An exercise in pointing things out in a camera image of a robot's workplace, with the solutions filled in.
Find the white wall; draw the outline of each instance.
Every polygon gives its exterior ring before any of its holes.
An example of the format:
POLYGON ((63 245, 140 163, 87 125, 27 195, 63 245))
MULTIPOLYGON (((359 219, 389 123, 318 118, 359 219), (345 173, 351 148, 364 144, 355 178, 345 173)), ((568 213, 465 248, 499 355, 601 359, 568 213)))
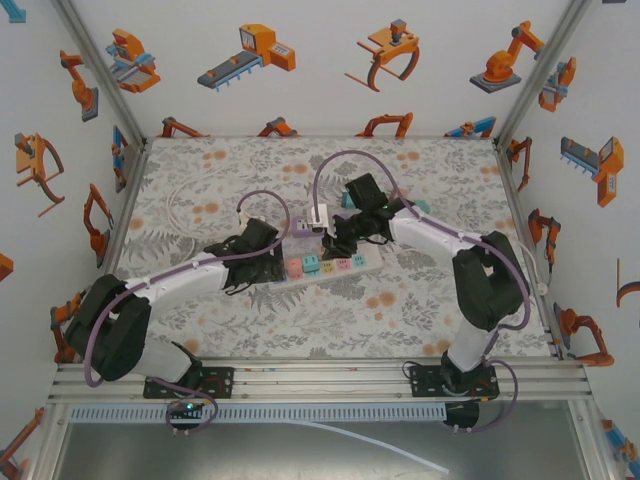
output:
MULTIPOLYGON (((106 98, 99 116, 80 119, 71 92, 71 76, 60 65, 59 51, 78 53, 49 2, 20 0, 25 24, 9 24, 0 15, 2 89, 0 105, 0 253, 14 261, 15 271, 0 282, 0 448, 4 447, 44 404, 55 364, 49 309, 62 305, 99 274, 89 235, 82 223, 89 183, 102 193, 116 221, 126 191, 116 195, 111 158, 112 127, 117 123, 106 98), (48 199, 38 186, 15 170, 14 134, 35 132, 58 151, 65 172, 50 182, 65 200, 43 217, 48 199)), ((88 86, 96 82, 79 67, 88 86)), ((48 173, 53 160, 45 155, 48 173)), ((94 209, 94 225, 106 219, 94 209)))
MULTIPOLYGON (((588 369, 589 380, 604 414, 635 442, 640 442, 640 384, 635 378, 640 294, 627 295, 616 308, 616 258, 622 261, 623 284, 640 280, 638 22, 637 2, 594 2, 561 58, 577 59, 569 96, 556 113, 532 107, 516 135, 518 140, 527 135, 533 139, 531 180, 520 194, 525 211, 538 207, 562 224, 550 297, 564 309, 591 315, 602 328, 616 362, 588 369), (619 138, 625 166, 618 174, 617 197, 606 207, 597 205, 590 175, 560 160, 563 136, 596 152, 611 136, 619 138)), ((517 182, 521 175, 522 166, 517 165, 517 182)), ((572 350, 591 353, 595 344, 582 332, 572 338, 572 350)))
MULTIPOLYGON (((355 135, 372 117, 409 111, 415 114, 410 135, 443 135, 490 115, 498 118, 499 128, 524 82, 489 95, 469 77, 483 72, 487 59, 509 46, 511 29, 525 20, 546 41, 567 3, 191 0, 176 6, 169 0, 75 1, 101 48, 112 42, 114 29, 122 28, 156 57, 161 82, 143 93, 124 92, 149 136, 159 134, 162 119, 170 115, 220 136, 257 135, 278 116, 302 135, 355 135), (366 78, 371 54, 356 42, 397 18, 420 37, 421 58, 405 82, 379 72, 381 92, 375 93, 344 73, 366 78), (238 28, 245 23, 274 29, 278 41, 296 51, 297 68, 258 69, 219 92, 199 85, 200 75, 241 50, 238 28)), ((110 64, 106 52, 104 58, 110 64)), ((515 71, 526 79, 533 65, 533 52, 525 48, 515 71)), ((395 125, 380 128, 381 133, 394 131, 395 125)))

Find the black mounting plate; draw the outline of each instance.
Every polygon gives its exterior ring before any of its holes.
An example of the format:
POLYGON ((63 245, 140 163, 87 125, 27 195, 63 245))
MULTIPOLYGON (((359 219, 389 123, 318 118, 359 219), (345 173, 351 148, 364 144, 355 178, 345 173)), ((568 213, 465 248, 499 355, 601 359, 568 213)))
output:
POLYGON ((445 388, 440 374, 440 365, 411 365, 407 368, 411 383, 411 394, 418 398, 471 397, 493 400, 500 395, 494 367, 483 367, 473 386, 462 395, 453 395, 445 388))
MULTIPOLYGON (((207 395, 218 398, 231 398, 233 390, 233 371, 231 367, 203 367, 202 384, 199 390, 207 395)), ((153 380, 144 382, 142 396, 148 399, 180 399, 183 395, 158 385, 153 380)))

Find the gray vent strip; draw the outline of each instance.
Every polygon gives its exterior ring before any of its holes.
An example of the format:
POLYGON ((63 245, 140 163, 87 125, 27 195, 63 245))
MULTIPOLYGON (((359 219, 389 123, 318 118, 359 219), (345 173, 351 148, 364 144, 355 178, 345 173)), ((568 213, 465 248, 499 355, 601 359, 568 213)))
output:
MULTIPOLYGON (((77 405, 71 423, 159 424, 165 421, 166 405, 93 404, 77 405)), ((213 408, 205 406, 191 419, 172 423, 192 423, 209 418, 213 408)), ((353 404, 221 404, 217 423, 305 422, 437 422, 447 419, 442 402, 353 403, 353 404)))

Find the floral tablecloth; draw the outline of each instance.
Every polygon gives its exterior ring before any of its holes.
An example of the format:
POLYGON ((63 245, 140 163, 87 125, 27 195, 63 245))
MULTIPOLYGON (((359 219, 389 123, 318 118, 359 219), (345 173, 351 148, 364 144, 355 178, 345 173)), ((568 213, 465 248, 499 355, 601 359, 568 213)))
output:
MULTIPOLYGON (((498 229, 515 235, 489 141, 157 139, 117 274, 147 275, 239 233, 236 203, 255 189, 278 193, 292 215, 302 214, 317 167, 346 149, 362 149, 382 160, 406 196, 425 200, 435 217, 468 231, 498 229)), ((361 156, 335 160, 324 172, 319 195, 331 206, 339 207, 347 181, 367 172, 381 188, 391 190, 375 164, 361 156)), ((243 208, 283 226, 281 207, 270 197, 255 197, 243 208)), ((310 251, 300 242, 287 238, 285 257, 287 252, 310 251)), ((149 335, 178 341, 201 356, 439 356, 461 322, 451 271, 412 249, 381 249, 385 267, 379 273, 279 293, 256 285, 233 297, 222 292, 202 295, 153 321, 149 335)), ((522 309, 510 321, 518 322, 521 315, 522 309)), ((535 302, 527 328, 503 332, 493 353, 549 355, 535 302)))

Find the pink block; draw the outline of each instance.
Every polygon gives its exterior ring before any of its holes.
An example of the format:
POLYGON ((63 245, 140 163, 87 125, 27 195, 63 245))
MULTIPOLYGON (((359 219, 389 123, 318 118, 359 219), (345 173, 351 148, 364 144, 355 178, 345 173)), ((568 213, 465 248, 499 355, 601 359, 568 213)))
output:
POLYGON ((284 262, 284 266, 287 270, 287 275, 289 278, 293 280, 298 280, 302 278, 302 259, 301 258, 290 258, 289 260, 284 262))
POLYGON ((338 270, 349 270, 351 268, 351 259, 350 258, 338 258, 336 260, 336 265, 338 270))

